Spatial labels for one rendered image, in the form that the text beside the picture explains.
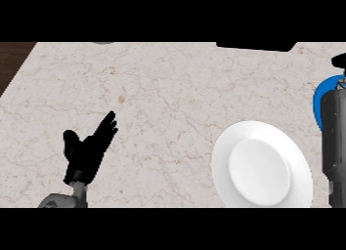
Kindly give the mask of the black appliance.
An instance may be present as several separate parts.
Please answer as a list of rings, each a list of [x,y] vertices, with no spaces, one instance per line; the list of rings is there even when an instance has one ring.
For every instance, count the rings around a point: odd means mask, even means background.
[[[236,49],[247,49],[247,50],[262,50],[262,51],[277,51],[277,52],[289,52],[296,43],[276,43],[276,44],[261,44],[261,43],[247,43],[247,42],[218,42],[216,46],[221,48],[236,48]]]

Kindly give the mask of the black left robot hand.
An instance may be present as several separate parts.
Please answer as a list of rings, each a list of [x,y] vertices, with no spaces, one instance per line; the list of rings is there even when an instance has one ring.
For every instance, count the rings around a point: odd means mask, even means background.
[[[104,153],[119,132],[116,112],[110,111],[91,136],[82,141],[73,130],[64,132],[64,154],[68,168],[64,183],[82,182],[89,185],[98,173]]]

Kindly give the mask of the white round plate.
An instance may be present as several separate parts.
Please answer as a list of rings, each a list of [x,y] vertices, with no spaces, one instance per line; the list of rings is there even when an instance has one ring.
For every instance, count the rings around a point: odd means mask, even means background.
[[[313,207],[308,160],[292,138],[273,125],[261,121],[231,125],[216,140],[210,167],[228,207]]]

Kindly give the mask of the blue round plate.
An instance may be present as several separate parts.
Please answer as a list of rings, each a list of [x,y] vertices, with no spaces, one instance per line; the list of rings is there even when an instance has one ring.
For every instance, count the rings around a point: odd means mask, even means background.
[[[317,121],[317,126],[320,129],[323,129],[323,121],[321,121],[321,111],[320,111],[320,101],[323,95],[336,89],[338,86],[338,81],[344,78],[344,75],[333,75],[329,78],[326,78],[316,89],[314,93],[314,115],[316,115],[316,121]]]

